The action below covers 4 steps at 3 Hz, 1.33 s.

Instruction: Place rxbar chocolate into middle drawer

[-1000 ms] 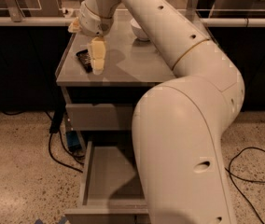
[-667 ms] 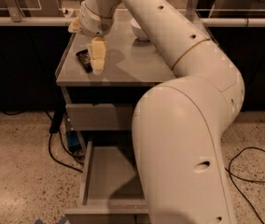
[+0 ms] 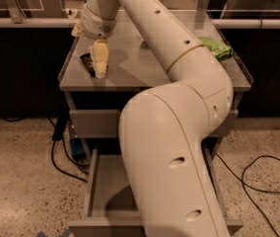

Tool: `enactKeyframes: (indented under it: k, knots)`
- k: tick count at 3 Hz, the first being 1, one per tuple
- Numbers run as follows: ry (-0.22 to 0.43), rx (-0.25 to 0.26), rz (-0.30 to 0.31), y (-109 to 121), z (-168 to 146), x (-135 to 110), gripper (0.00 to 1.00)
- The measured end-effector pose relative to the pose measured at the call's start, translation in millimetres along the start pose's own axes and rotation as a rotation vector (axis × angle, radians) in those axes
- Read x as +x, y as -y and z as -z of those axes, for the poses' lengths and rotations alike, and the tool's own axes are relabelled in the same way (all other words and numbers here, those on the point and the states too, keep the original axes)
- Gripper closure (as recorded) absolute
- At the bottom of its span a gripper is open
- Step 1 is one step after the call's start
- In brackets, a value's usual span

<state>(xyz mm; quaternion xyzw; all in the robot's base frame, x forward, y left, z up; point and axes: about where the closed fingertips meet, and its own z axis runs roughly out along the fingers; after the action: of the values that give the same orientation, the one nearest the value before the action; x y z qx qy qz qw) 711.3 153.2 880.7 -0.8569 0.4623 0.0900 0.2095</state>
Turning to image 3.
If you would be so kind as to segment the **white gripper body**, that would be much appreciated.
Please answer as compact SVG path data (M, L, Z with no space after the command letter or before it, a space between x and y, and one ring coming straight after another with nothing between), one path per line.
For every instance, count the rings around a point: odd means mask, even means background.
M108 38L115 27L115 20L102 19L94 14L87 5L84 5L81 13L83 32L89 39Z

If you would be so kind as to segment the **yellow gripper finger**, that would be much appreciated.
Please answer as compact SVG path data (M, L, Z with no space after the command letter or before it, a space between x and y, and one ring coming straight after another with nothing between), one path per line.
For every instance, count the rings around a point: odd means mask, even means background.
M90 47L90 52L96 77L102 79L106 75L109 55L108 43L106 39L95 40Z
M82 23L81 22L78 22L75 27L72 29L72 32L71 32L71 35L73 37L81 37L83 36L85 33L84 33L84 28L82 26Z

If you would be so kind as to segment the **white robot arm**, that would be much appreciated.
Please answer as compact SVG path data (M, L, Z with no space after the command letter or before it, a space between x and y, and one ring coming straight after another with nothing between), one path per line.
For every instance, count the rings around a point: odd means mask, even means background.
M87 0L81 22L93 40L109 36L125 10L169 83L124 107L119 143L147 237L230 237L201 142L228 116L233 84L211 51L159 0Z

